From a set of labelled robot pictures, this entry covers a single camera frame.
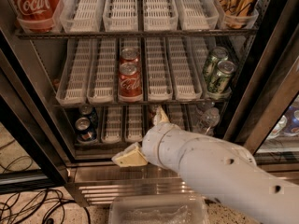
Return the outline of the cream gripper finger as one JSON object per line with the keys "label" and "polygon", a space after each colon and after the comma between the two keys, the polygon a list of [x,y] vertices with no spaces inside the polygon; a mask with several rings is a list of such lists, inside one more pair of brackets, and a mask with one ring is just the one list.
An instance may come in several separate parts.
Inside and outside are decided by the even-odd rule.
{"label": "cream gripper finger", "polygon": [[168,116],[164,112],[163,108],[160,105],[158,105],[156,107],[155,115],[154,115],[153,120],[152,120],[153,125],[156,126],[160,123],[168,122],[168,121],[169,121]]}
{"label": "cream gripper finger", "polygon": [[142,153],[141,146],[137,142],[113,156],[112,161],[120,167],[137,167],[148,164],[146,157]]}

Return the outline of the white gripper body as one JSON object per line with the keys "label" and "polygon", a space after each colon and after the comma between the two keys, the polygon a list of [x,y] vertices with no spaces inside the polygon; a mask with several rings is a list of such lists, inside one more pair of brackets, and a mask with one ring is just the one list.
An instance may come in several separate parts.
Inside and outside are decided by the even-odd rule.
{"label": "white gripper body", "polygon": [[152,127],[143,138],[142,152],[148,162],[164,169],[178,168],[178,151],[191,133],[179,126],[163,122]]}

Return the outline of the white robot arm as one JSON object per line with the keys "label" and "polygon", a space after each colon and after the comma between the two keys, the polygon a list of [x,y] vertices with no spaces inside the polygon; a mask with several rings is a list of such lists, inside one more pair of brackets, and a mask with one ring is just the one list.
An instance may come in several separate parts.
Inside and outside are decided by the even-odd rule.
{"label": "white robot arm", "polygon": [[299,224],[299,186],[270,175],[242,146],[191,133],[156,108],[153,127],[112,158],[120,167],[147,163],[172,170],[192,190],[263,224]]}

